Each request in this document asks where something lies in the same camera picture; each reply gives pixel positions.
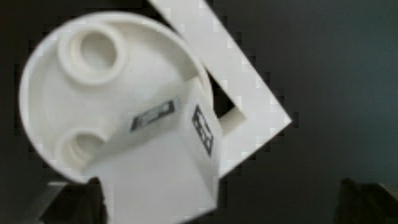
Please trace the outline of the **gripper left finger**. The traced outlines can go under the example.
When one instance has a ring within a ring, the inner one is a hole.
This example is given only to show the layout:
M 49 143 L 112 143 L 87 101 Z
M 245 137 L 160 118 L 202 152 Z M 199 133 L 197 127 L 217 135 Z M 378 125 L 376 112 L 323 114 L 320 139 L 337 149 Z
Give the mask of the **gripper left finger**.
M 42 224 L 108 224 L 103 187 L 97 178 L 67 183 L 39 215 Z

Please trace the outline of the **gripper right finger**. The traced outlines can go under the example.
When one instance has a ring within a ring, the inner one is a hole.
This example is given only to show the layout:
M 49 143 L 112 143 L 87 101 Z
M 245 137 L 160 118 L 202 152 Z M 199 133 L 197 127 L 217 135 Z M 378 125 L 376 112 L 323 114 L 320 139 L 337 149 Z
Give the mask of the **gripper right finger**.
M 398 184 L 341 180 L 334 224 L 398 224 Z

